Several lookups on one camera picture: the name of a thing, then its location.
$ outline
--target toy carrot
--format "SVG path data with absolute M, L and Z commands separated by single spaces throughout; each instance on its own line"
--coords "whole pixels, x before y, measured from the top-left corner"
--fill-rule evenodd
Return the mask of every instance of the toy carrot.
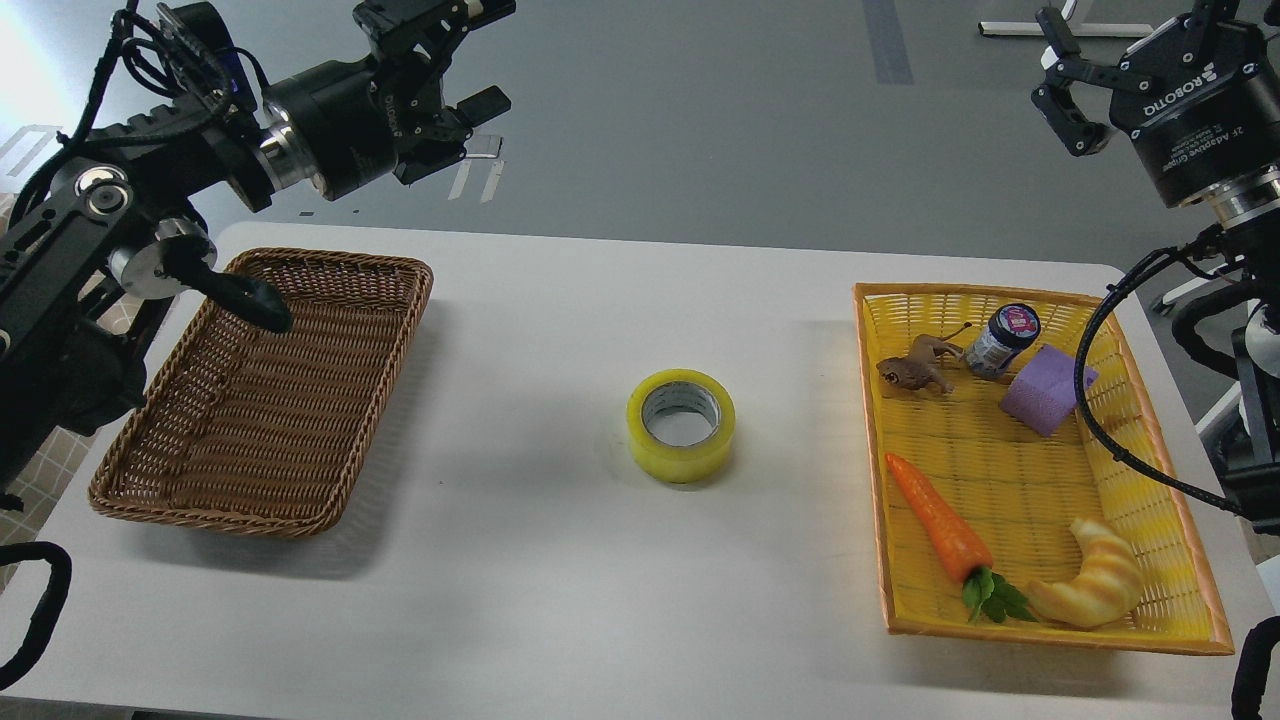
M 1006 616 L 1034 623 L 1036 616 L 1027 610 L 1027 596 L 991 571 L 996 561 L 987 543 L 942 500 L 924 473 L 892 452 L 884 454 L 884 462 L 924 525 L 943 570 L 952 580 L 964 583 L 960 594 L 965 607 L 973 610 L 969 621 L 982 614 L 996 623 L 1004 623 Z

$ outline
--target robotiq logo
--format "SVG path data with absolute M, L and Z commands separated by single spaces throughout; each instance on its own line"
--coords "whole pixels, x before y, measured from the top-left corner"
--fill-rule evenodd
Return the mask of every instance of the robotiq logo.
M 1165 94 L 1165 96 L 1160 100 L 1156 100 L 1151 105 L 1143 108 L 1142 111 L 1149 118 L 1156 113 L 1165 110 L 1174 102 L 1178 102 L 1183 97 L 1187 97 L 1192 92 L 1196 92 L 1201 87 L 1204 87 L 1204 83 L 1213 82 L 1215 79 L 1217 79 L 1217 72 L 1213 70 L 1213 63 L 1210 63 L 1204 65 L 1204 72 L 1202 72 L 1199 77 L 1194 77 L 1184 82 L 1181 86 L 1174 88 L 1172 92 Z
M 387 111 L 387 124 L 392 128 L 392 135 L 402 137 L 404 131 L 399 127 L 399 111 L 396 109 L 396 96 L 388 94 L 383 99 L 383 109 Z

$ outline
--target wicker basket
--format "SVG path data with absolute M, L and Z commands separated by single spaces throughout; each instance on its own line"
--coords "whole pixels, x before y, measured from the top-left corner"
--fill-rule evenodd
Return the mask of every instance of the wicker basket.
M 293 329 L 206 301 L 90 484 L 111 518 L 305 537 L 342 516 L 431 290 L 419 260 L 264 249 L 229 272 L 284 296 Z
M 947 360 L 951 395 L 905 391 L 882 380 L 876 363 L 904 355 L 920 333 L 942 336 L 964 322 L 977 327 L 1009 302 L 1039 314 L 1037 343 L 1014 360 L 1016 373 L 1041 345 L 1074 354 L 1098 299 L 998 287 L 858 284 L 854 287 L 863 395 L 870 445 L 881 596 L 891 633 L 948 635 L 1184 655 L 1230 655 L 1230 629 L 1199 536 L 1181 493 L 1111 459 L 1076 415 L 1051 438 L 997 407 L 1002 383 L 978 379 Z M 1100 372 L 1089 407 L 1125 447 L 1170 473 L 1172 465 L 1120 327 L 1108 319 L 1089 352 Z M 1015 585 L 1069 580 L 1080 552 L 1068 527 L 1080 515 L 1105 519 L 1128 539 L 1142 566 L 1137 609 L 1092 630 L 986 618 L 970 624 L 960 588 L 942 571 L 933 547 L 897 486 L 883 454 L 918 465 L 980 534 L 996 570 Z

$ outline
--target black handle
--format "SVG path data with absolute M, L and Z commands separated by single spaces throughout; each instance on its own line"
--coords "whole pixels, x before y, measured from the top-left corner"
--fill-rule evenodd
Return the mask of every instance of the black handle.
M 186 243 L 165 255 L 165 270 L 182 284 L 205 293 L 228 313 L 273 333 L 293 328 L 293 314 L 280 292 L 266 281 L 230 273 L 215 273 L 202 254 Z
M 58 616 L 63 612 L 63 605 L 67 603 L 67 591 L 72 585 L 72 559 L 61 547 L 51 542 L 24 542 L 0 547 L 0 565 L 12 565 L 26 560 L 49 562 L 49 585 L 31 616 L 31 625 L 27 628 L 27 637 L 23 638 L 22 647 L 9 662 L 0 666 L 0 691 L 22 679 L 45 653 L 50 638 L 54 637 Z

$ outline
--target tape roll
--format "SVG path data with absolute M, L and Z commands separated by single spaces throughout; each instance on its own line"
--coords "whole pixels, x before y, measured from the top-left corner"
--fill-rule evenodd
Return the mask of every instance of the tape roll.
M 653 421 L 672 413 L 696 413 L 710 434 L 694 445 L 668 445 L 654 436 Z M 673 369 L 645 378 L 627 401 L 631 456 L 645 473 L 667 483 L 700 480 L 724 464 L 733 441 L 733 401 L 709 375 Z

